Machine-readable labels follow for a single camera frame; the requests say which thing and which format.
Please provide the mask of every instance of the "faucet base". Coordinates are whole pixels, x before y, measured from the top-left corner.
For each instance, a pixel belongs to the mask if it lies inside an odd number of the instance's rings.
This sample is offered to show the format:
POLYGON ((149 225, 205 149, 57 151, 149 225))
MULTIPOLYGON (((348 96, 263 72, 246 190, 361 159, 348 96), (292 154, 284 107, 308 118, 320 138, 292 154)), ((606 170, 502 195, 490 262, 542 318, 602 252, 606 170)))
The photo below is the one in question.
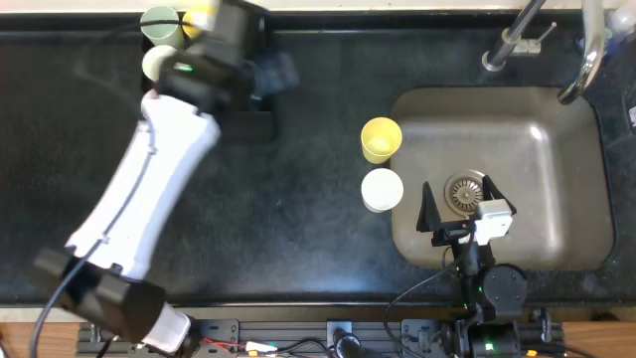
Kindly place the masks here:
POLYGON ((484 66, 484 68, 486 68, 486 70, 490 71, 490 72, 500 72, 502 70, 504 70, 504 67, 506 66, 506 62, 504 61, 503 64, 497 66, 497 65, 492 65, 488 63, 488 54, 490 53, 490 51, 486 51, 484 53, 484 56, 481 57, 481 64, 484 66))

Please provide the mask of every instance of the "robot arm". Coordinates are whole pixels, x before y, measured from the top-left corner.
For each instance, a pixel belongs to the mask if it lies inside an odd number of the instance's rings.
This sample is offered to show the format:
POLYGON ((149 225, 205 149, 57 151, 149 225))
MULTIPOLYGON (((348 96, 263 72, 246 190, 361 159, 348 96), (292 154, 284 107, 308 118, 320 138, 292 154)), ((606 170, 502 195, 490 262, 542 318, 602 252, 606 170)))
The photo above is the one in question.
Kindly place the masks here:
POLYGON ((141 101, 144 120, 101 200, 71 235, 65 254, 44 250, 36 258, 55 285, 77 272, 58 300, 63 309, 167 357, 196 352, 196 321, 167 304, 162 287, 143 279, 181 191, 219 140, 213 114, 244 106, 253 91, 242 65, 254 55, 263 14, 252 4, 225 0, 214 30, 162 64, 155 89, 141 101))

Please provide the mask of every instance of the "white cup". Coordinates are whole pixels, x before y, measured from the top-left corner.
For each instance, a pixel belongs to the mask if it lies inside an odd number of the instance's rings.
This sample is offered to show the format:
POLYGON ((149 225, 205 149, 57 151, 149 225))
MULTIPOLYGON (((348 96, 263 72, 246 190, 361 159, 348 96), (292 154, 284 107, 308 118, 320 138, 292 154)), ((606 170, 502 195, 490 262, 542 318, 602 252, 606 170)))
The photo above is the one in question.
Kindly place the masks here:
POLYGON ((176 53, 177 49, 168 45, 153 47, 143 56, 143 60, 141 61, 143 74, 153 82, 159 80, 161 64, 163 64, 164 60, 176 53))
POLYGON ((367 209, 374 213, 392 209, 403 193, 401 179, 390 169, 372 170, 362 181, 362 199, 367 209))
MULTIPOLYGON (((170 6, 155 6, 141 15, 141 22, 156 20, 179 21, 179 13, 170 6)), ((175 49, 183 47, 183 31, 180 25, 143 26, 141 32, 156 46, 168 45, 175 49)))

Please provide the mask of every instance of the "cup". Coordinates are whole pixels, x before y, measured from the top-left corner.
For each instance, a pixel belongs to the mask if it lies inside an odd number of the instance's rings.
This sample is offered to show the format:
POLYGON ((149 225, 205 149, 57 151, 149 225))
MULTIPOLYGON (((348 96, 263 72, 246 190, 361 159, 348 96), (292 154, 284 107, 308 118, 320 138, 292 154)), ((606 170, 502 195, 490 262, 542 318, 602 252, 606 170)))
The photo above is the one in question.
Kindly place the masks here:
MULTIPOLYGON (((179 13, 170 6, 155 6, 141 15, 141 22, 157 20, 179 21, 179 13)), ((179 25, 152 25, 141 27, 141 32, 155 46, 168 45, 175 49, 183 47, 183 31, 179 25)))
POLYGON ((217 10, 212 6, 195 5, 183 16, 183 22, 195 25, 196 27, 184 25, 183 31, 190 39, 194 39, 201 34, 202 29, 212 31, 216 16, 217 10))
POLYGON ((362 152, 374 164, 386 162, 401 144, 401 129, 389 118, 371 119, 362 128, 360 135, 362 152))
POLYGON ((141 70, 151 81, 159 80, 159 69, 164 60, 177 53, 177 49, 168 45, 155 46, 150 49, 141 61, 141 70))
POLYGON ((399 203, 403 193, 401 179, 390 169, 372 170, 362 181, 362 199, 367 209, 374 213, 392 209, 399 203))

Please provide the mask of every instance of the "black countertop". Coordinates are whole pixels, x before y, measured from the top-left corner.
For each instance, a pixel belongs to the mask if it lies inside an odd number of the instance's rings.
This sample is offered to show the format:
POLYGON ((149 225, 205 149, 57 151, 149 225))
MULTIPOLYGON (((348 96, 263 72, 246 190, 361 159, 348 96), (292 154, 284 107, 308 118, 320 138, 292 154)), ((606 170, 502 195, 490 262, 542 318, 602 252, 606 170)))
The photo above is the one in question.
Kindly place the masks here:
MULTIPOLYGON (((346 16, 330 22, 316 15, 310 25, 301 17, 275 19, 272 43, 291 54, 301 79, 274 101, 279 137, 224 144, 204 159, 166 224, 149 279, 170 282, 173 303, 216 304, 388 301, 431 276, 434 270, 399 254, 391 213, 373 214, 362 203, 360 183, 374 166, 362 156, 360 130, 414 88, 568 84, 580 63, 572 45, 580 36, 576 21, 559 25, 540 56, 511 59, 500 74, 482 69, 481 55, 513 18, 411 17, 405 21, 411 29, 395 31, 380 28, 403 27, 400 21, 351 31, 356 22, 346 16), (307 31, 312 26, 348 31, 307 31)), ((538 24, 551 20, 543 15, 538 24)), ((135 126, 125 103, 72 76, 73 54, 99 32, 53 27, 0 28, 5 305, 46 300, 32 269, 35 254, 42 246, 61 248, 86 218, 135 126)), ((139 33, 128 33, 96 48, 89 67, 140 98, 141 43, 139 33)), ((636 105, 635 63, 632 46, 606 64, 585 94, 599 116, 615 250, 595 271, 529 271, 529 304, 636 301, 636 138, 626 114, 636 105)), ((457 304, 459 289, 446 276, 413 300, 457 304)))

